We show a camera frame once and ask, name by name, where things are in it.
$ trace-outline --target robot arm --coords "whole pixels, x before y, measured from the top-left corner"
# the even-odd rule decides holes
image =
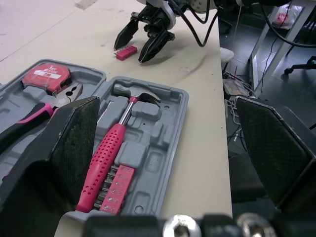
[[[140,12],[133,12],[130,22],[119,33],[114,49],[117,50],[130,42],[133,35],[138,30],[138,23],[146,23],[144,30],[149,37],[145,43],[139,57],[139,62],[144,63],[155,57],[161,51],[164,45],[175,39],[171,30],[176,24],[178,11],[174,9],[168,0],[137,0],[146,5]],[[206,13],[209,10],[222,8],[227,9],[234,5],[247,6],[254,3],[263,5],[281,6],[289,0],[174,0],[182,12],[190,7],[196,13]]]

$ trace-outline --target desk leg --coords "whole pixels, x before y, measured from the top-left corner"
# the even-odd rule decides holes
[[[305,21],[309,17],[310,13],[312,12],[314,6],[315,6],[314,1],[310,1],[308,3],[308,6],[304,7],[298,16],[297,20],[295,21],[294,25],[292,26],[291,30],[288,32],[286,39],[289,41],[293,41],[297,34],[300,32],[301,28],[303,27]],[[277,51],[276,55],[274,56],[272,62],[270,63],[269,67],[266,70],[266,73],[264,74],[264,82],[267,83],[271,76],[272,73],[275,71],[277,68],[278,64],[280,63],[282,57],[286,54],[289,48],[289,44],[283,43],[282,46],[279,48]]]
[[[275,19],[276,15],[277,15],[277,11],[278,11],[279,7],[274,7],[272,10],[272,13],[270,14],[269,20],[270,22],[273,22],[273,20]],[[258,75],[258,71],[257,71],[257,58],[256,58],[256,54],[260,48],[260,46],[262,45],[267,33],[269,31],[269,26],[266,24],[265,27],[263,28],[263,31],[255,45],[255,47],[253,48],[253,51],[250,55],[250,68],[251,68],[251,78],[252,78],[252,89],[255,90],[258,86],[259,83],[259,75]]]

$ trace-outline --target sticker on tape measure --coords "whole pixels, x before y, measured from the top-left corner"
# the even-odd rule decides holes
[[[48,73],[42,70],[36,70],[34,72],[35,75],[43,76],[43,77],[48,77],[48,78],[53,78],[53,79],[59,79],[61,75],[54,74],[54,73]]]

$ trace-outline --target tool case tray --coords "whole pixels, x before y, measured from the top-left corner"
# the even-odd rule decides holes
[[[116,166],[131,163],[136,167],[120,214],[159,216],[185,118],[188,93],[128,77],[119,76],[106,81],[104,72],[92,68],[54,60],[40,60],[0,87],[0,132],[23,118],[38,102],[54,100],[54,97],[43,89],[32,86],[24,88],[21,84],[21,79],[31,68],[44,63],[57,63],[69,68],[73,83],[83,84],[83,91],[78,99],[90,96],[100,98],[93,153],[109,129],[118,123],[128,103],[127,97],[113,95],[115,83],[147,88],[161,99],[160,109],[157,105],[140,101],[133,107],[131,118],[126,125],[124,142],[114,162]],[[25,134],[0,155],[0,185],[2,178],[11,170],[27,145],[46,125],[47,122]],[[110,214],[94,207],[89,213],[74,211],[68,212],[67,215],[85,221],[90,215]]]

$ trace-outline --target pink object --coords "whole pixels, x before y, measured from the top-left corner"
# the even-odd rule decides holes
[[[129,46],[129,47],[126,47],[126,48],[120,50],[115,55],[117,56],[117,59],[123,61],[135,53],[137,53],[137,48],[134,46]]]
[[[129,102],[137,103],[138,99],[136,97],[130,97]]]
[[[123,143],[125,127],[115,124],[105,135],[94,154],[81,192],[77,210],[88,213]]]
[[[114,215],[119,213],[134,172],[134,168],[122,164],[119,166],[109,191],[100,207],[100,211],[105,211]]]
[[[44,63],[30,69],[22,79],[24,87],[36,86],[50,95],[56,95],[71,83],[67,67],[55,63]]]
[[[37,116],[41,115],[43,112],[47,111],[49,116],[51,117],[54,113],[51,105],[49,103],[45,103],[45,106],[41,108],[39,111],[35,112],[33,115],[27,117],[26,119],[20,120],[17,123],[26,123],[30,122],[31,120],[35,119]]]

